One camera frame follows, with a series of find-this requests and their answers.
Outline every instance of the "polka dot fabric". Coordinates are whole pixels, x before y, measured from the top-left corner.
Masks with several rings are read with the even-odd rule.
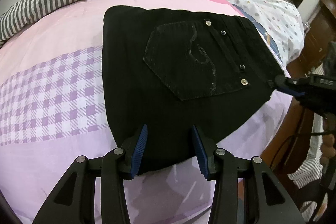
[[[295,6],[284,0],[232,0],[253,16],[278,46],[283,65],[296,59],[304,46],[301,16]]]

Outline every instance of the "blue gripper pad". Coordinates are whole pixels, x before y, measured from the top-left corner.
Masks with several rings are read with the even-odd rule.
[[[204,178],[208,179],[209,178],[208,157],[206,155],[205,149],[203,147],[203,144],[198,134],[196,126],[192,127],[192,140],[193,140],[193,145],[194,145],[199,169],[202,175],[204,175]]]
[[[145,124],[142,127],[141,133],[139,135],[139,139],[136,143],[132,159],[131,159],[131,170],[130,170],[130,175],[132,178],[135,177],[135,175],[139,172],[143,152],[146,147],[147,143],[147,136],[148,136],[148,131],[147,131],[147,125]]]

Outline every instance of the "gold button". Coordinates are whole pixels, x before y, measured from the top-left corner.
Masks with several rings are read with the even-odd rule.
[[[243,85],[247,85],[248,84],[248,81],[246,79],[241,79],[240,80],[240,83],[242,83]]]

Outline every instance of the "person's hand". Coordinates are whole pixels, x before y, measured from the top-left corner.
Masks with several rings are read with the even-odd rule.
[[[323,130],[324,132],[328,132],[330,130],[333,130],[335,128],[334,124],[331,124],[334,122],[334,119],[323,119]],[[323,143],[321,145],[321,152],[322,156],[320,159],[320,164],[326,165],[330,158],[334,157],[336,155],[336,150],[333,147],[335,143],[335,136],[334,134],[324,135],[322,136]]]

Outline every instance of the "back pocket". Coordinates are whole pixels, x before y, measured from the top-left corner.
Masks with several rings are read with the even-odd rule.
[[[156,26],[143,60],[180,100],[240,90],[238,66],[215,32],[201,20]]]

